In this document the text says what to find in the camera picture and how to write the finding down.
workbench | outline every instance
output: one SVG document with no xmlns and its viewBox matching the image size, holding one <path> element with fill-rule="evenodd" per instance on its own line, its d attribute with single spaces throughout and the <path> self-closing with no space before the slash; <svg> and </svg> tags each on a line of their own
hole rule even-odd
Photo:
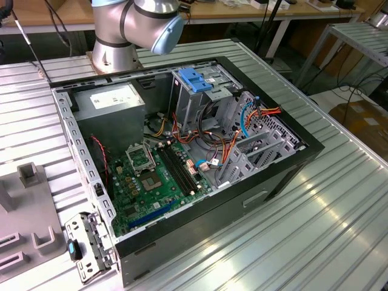
<svg viewBox="0 0 388 291">
<path fill-rule="evenodd" d="M 243 44 L 177 46 L 145 67 L 226 56 L 324 146 L 276 198 L 174 260 L 130 290 L 380 290 L 388 281 L 388 164 L 323 113 Z M 53 81 L 93 76 L 86 56 L 44 61 Z M 43 165 L 62 226 L 90 211 L 48 84 L 29 63 L 3 65 L 0 175 Z M 122 290 L 111 270 L 82 286 L 65 253 L 0 284 L 1 290 Z"/>
<path fill-rule="evenodd" d="M 42 13 L 26 10 L 15 10 L 20 23 L 24 26 L 26 33 L 54 32 L 49 13 L 45 7 Z M 68 31 L 94 30 L 93 10 L 89 0 L 66 0 L 57 11 L 63 20 Z M 214 24 L 214 23 L 234 23 L 234 22 L 254 22 L 262 21 L 265 9 L 255 9 L 251 5 L 240 7 L 229 7 L 222 2 L 200 3 L 194 2 L 190 10 L 191 24 Z M 321 12 L 304 0 L 299 0 L 297 4 L 291 5 L 288 10 L 279 10 L 275 16 L 275 21 L 281 21 L 277 33 L 267 52 L 267 57 L 272 58 L 282 40 L 291 20 L 297 19 L 327 19 L 327 18 L 350 18 L 350 22 L 356 22 L 364 10 L 356 7 L 355 10 L 340 9 L 334 12 Z M 10 22 L 0 29 L 0 35 L 20 33 L 14 23 Z"/>
<path fill-rule="evenodd" d="M 377 29 L 366 22 L 329 24 L 306 59 L 299 78 L 295 82 L 297 87 L 301 85 L 306 73 L 330 35 L 337 37 L 338 40 L 321 64 L 321 67 L 330 62 L 343 43 L 350 45 L 370 59 L 361 72 L 366 72 L 372 61 L 383 67 L 388 66 L 388 31 Z"/>
</svg>

blue tab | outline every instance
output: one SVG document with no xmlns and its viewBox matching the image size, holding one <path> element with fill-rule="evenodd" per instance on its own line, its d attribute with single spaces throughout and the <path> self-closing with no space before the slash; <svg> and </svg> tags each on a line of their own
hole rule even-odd
<svg viewBox="0 0 388 291">
<path fill-rule="evenodd" d="M 74 245 L 73 245 L 72 242 L 69 244 L 69 252 L 70 252 L 70 253 L 73 253 L 73 252 L 74 252 Z"/>
<path fill-rule="evenodd" d="M 202 75 L 193 68 L 179 70 L 179 74 L 195 93 L 208 91 L 213 88 L 213 86 L 205 82 Z"/>
</svg>

blue wire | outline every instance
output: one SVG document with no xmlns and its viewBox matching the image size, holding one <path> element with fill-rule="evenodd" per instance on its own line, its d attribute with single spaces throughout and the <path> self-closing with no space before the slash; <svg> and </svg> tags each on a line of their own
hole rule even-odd
<svg viewBox="0 0 388 291">
<path fill-rule="evenodd" d="M 242 109 L 242 112 L 241 112 L 241 120 L 240 120 L 240 125 L 241 125 L 241 131 L 243 132 L 243 134 L 248 138 L 249 135 L 247 133 L 247 130 L 245 129 L 245 124 L 244 124 L 244 114 L 245 114 L 245 110 L 251 106 L 253 103 L 252 102 L 249 102 L 247 105 L 244 106 L 244 108 Z"/>
</svg>

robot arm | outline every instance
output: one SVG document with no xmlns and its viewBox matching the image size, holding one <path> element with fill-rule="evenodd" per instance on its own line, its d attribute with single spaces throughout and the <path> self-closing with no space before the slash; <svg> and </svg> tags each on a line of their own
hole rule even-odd
<svg viewBox="0 0 388 291">
<path fill-rule="evenodd" d="M 183 19 L 177 0 L 93 0 L 93 64 L 103 73 L 138 68 L 135 45 L 164 55 L 178 43 Z"/>
</svg>

aluminum table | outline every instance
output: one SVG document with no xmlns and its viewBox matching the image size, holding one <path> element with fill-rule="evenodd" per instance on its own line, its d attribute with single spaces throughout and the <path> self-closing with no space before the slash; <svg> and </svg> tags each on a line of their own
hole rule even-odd
<svg viewBox="0 0 388 291">
<path fill-rule="evenodd" d="M 306 73 L 330 35 L 336 36 L 338 40 L 321 64 L 321 68 L 333 58 L 336 51 L 344 42 L 379 65 L 383 67 L 388 66 L 388 31 L 378 30 L 365 22 L 329 24 L 322 32 L 321 37 L 305 61 L 299 78 L 295 83 L 297 87 L 301 85 Z"/>
<path fill-rule="evenodd" d="M 324 151 L 275 199 L 152 271 L 127 290 L 380 290 L 388 281 L 388 164 L 244 45 L 139 50 L 145 67 L 228 57 Z M 86 57 L 44 61 L 53 81 L 92 76 Z M 47 173 L 61 224 L 90 210 L 47 83 L 34 66 L 0 67 L 0 175 L 34 161 Z M 0 290 L 122 290 L 111 270 L 83 286 L 68 253 L 0 284 Z"/>
</svg>

